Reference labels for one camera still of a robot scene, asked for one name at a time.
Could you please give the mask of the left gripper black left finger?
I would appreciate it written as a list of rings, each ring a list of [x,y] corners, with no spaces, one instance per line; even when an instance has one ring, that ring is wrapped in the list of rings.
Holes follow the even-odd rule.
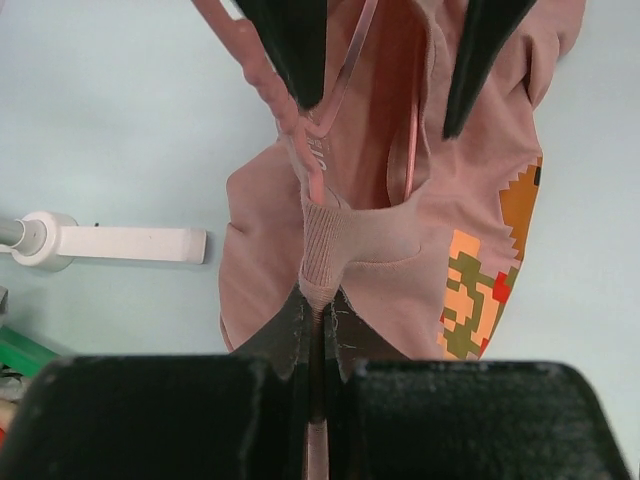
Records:
[[[75,356],[33,380],[5,479],[302,479],[310,308],[293,292],[226,355]]]

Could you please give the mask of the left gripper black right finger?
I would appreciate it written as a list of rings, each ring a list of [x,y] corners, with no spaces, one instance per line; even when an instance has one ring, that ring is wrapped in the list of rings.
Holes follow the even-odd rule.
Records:
[[[591,385],[548,361],[411,360],[338,293],[324,310],[333,479],[626,479]]]

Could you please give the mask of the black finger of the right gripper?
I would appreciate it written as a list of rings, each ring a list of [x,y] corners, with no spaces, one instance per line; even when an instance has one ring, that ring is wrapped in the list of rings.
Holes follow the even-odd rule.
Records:
[[[328,2],[237,0],[288,92],[302,109],[324,96]]]
[[[444,140],[461,134],[496,57],[535,3],[535,0],[468,2],[447,98]]]

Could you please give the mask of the pink hanger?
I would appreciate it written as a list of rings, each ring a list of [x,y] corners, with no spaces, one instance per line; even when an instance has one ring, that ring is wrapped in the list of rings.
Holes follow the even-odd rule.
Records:
[[[245,80],[268,105],[280,134],[289,138],[307,175],[310,199],[320,204],[325,198],[325,165],[313,151],[315,141],[330,132],[347,93],[351,77],[373,23],[378,4],[362,5],[343,64],[329,92],[324,90],[320,103],[302,109],[287,90],[276,71],[251,21],[241,13],[234,19],[219,1],[197,1],[195,7],[227,51],[241,65]]]

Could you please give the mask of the pink t shirt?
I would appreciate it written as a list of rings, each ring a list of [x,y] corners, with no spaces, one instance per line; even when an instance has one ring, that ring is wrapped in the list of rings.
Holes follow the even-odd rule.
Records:
[[[332,1],[332,88],[366,1]],[[219,271],[231,350],[299,288],[319,330],[338,293],[412,359],[476,360],[521,268],[542,164],[534,112],[582,25],[581,1],[537,1],[507,40],[462,133],[442,131],[467,1],[378,4],[329,134],[314,203],[288,137],[227,182]]]

